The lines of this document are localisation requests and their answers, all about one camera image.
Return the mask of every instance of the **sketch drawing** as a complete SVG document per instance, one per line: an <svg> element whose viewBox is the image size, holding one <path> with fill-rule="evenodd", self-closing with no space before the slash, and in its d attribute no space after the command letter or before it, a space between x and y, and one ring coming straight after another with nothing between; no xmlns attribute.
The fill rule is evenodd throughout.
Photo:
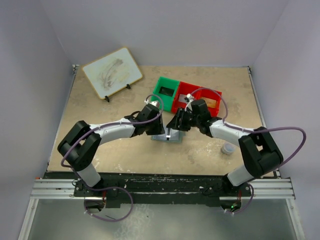
<svg viewBox="0 0 320 240"><path fill-rule="evenodd" d="M126 47L88 63L82 69L100 99L142 78L142 73Z"/></svg>
<svg viewBox="0 0 320 240"><path fill-rule="evenodd" d="M105 90L109 90L115 82L124 82L130 76L130 66L122 59L112 57L98 75L98 80Z"/></svg>

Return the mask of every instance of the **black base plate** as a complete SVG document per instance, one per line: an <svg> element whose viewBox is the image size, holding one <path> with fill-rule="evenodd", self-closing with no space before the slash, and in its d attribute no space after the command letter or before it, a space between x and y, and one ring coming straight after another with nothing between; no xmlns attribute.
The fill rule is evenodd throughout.
<svg viewBox="0 0 320 240"><path fill-rule="evenodd" d="M251 195L247 184L226 193L222 188L222 176L216 175L167 175L138 173L100 173L103 182L98 188L125 188L135 204L200 204L208 207L221 206L219 197L243 197ZM47 172L44 178L74 178L71 172ZM101 191L90 191L81 182L76 183L75 197L102 197ZM119 208L129 204L128 195L117 189L106 193L107 208Z"/></svg>

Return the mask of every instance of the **white wall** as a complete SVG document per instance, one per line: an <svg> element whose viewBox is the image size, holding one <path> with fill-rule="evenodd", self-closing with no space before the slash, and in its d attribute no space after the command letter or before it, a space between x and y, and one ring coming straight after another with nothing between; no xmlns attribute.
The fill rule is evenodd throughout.
<svg viewBox="0 0 320 240"><path fill-rule="evenodd" d="M320 1L290 0L253 68L253 81L268 127L300 126L307 142L281 168L291 177L307 238L320 235ZM277 134L285 155L300 134Z"/></svg>
<svg viewBox="0 0 320 240"><path fill-rule="evenodd" d="M47 167L72 80L38 0L0 3L0 239L17 239Z"/></svg>
<svg viewBox="0 0 320 240"><path fill-rule="evenodd" d="M253 64L288 0L41 0L72 63L127 46L141 65Z"/></svg>

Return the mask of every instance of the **wooden board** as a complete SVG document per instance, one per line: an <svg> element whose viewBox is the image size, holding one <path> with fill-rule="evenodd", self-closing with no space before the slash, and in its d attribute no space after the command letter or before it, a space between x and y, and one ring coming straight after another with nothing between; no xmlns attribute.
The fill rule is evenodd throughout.
<svg viewBox="0 0 320 240"><path fill-rule="evenodd" d="M229 117L228 122L248 128L262 125L247 68L141 66L143 78L117 92L110 102L100 100L86 80L82 70L75 78L62 117L48 171L68 171L60 166L62 156L57 145L79 120L100 124L119 120L141 110L145 97L152 93L157 80L164 76L222 92ZM219 117L225 115L220 105ZM165 112L168 123L173 114ZM221 153L223 140L210 138L196 128L187 132L182 143L166 143L141 135L108 142L98 148L93 165L99 172L224 175L243 164L240 149L232 155Z"/></svg>
<svg viewBox="0 0 320 240"><path fill-rule="evenodd" d="M141 71L126 47L86 64L82 70L100 99L142 78Z"/></svg>

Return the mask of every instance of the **purple cable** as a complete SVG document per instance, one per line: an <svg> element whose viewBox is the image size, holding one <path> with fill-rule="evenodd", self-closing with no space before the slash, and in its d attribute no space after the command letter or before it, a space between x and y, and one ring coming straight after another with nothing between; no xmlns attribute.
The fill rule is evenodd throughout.
<svg viewBox="0 0 320 240"><path fill-rule="evenodd" d="M65 168L70 168L74 174L79 178L81 179L81 177L79 176L79 174L70 166L70 165L65 165L65 160L67 159L68 155L71 153L71 151L83 140L85 139L87 136L89 136L91 133L93 133L94 131L97 131L99 129L103 129L103 128L106 128L106 127L109 127L109 126L114 126L114 125L141 125L141 124L148 124L148 123L151 123L152 121L156 120L157 118L159 118L161 116L161 114L163 113L164 111L164 101L158 96L158 95L155 95L155 94L150 94L148 95L145 100L147 101L149 97L151 96L154 96L156 98L158 98L160 100L160 103L161 103L161 110L159 112L159 114L157 114L154 118L150 119L150 120L147 120L147 121L141 121L141 122L108 122L106 124L103 124L101 125L100 127L95 127L93 129L91 129L90 131L86 132L84 135L82 135L71 147L70 149L65 153L65 155L63 156L62 160L61 160L61 166L62 167L65 167ZM109 187L105 187L105 188L100 188L100 189L95 189L95 188L92 188L90 186L88 186L84 181L82 181L83 184L86 186L87 189L91 190L91 191L96 191L96 192L100 192L100 191L106 191L106 190L110 190L110 189L119 189L119 190L122 190L124 191L126 194L128 194L129 198L130 198L130 202L131 202L131 207L130 207L130 210L129 212L119 218L119 219L106 219L106 218L103 218L103 217L100 217L100 216L97 216L97 215L94 215L92 214L91 212L89 212L89 210L87 209L86 207L86 201L84 201L84 209L86 210L86 213L88 213L90 216L92 217L95 217L96 219L100 219L100 220L103 220L105 222L112 222L112 223L115 223L115 222L119 222L125 218L127 218L130 213L132 212L132 209L134 208L134 199L132 198L131 194L126 190L124 189L123 187L119 187L119 186L109 186Z"/></svg>
<svg viewBox="0 0 320 240"><path fill-rule="evenodd" d="M252 200L254 199L255 190L254 190L254 187L250 183L248 183L248 186L251 189L251 196L250 196L249 201L246 203L246 205L244 205L244 207L241 207L238 211L234 211L234 212L226 211L226 213L229 213L229 214L232 214L232 215L239 214L239 213L243 212L244 210L246 210L247 207L249 207L249 205L251 204Z"/></svg>
<svg viewBox="0 0 320 240"><path fill-rule="evenodd" d="M302 133L302 141L301 141L300 145L296 148L296 150L286 160L284 160L282 162L282 164L280 164L280 166L277 166L276 168L272 169L269 172L272 172L275 169L277 169L277 168L283 166L284 164L286 164L287 162L289 162L301 150L301 148L303 147L303 145L305 144L305 142L307 140L306 132L302 128L297 127L297 126L283 126L283 127L275 127L275 128L270 128L270 129L263 129L263 130L259 130L259 131L252 131L252 130L248 130L248 129L245 129L245 128L229 125L228 123L225 122L226 118L228 117L228 106L227 106L226 101L223 99L223 97L218 92L216 92L215 90L207 88L207 87L200 87L200 88L194 90L191 93L191 95L193 95L194 93L196 93L199 90L210 90L210 91L214 92L216 95L218 95L220 97L220 99L222 100L223 105L225 107L225 116L222 118L222 122L228 128L239 130L239 131L243 131L245 133L250 133L250 134L263 134L263 133L276 132L276 131L282 131L282 130L297 130L297 131L300 131ZM252 199L254 198L254 188L253 188L253 186L251 184L249 184L249 186L250 186L250 188L252 190L252 194L251 194L250 200L248 201L248 203L244 207L242 207L240 210L234 212L234 214L238 214L238 213L242 212L252 202Z"/></svg>

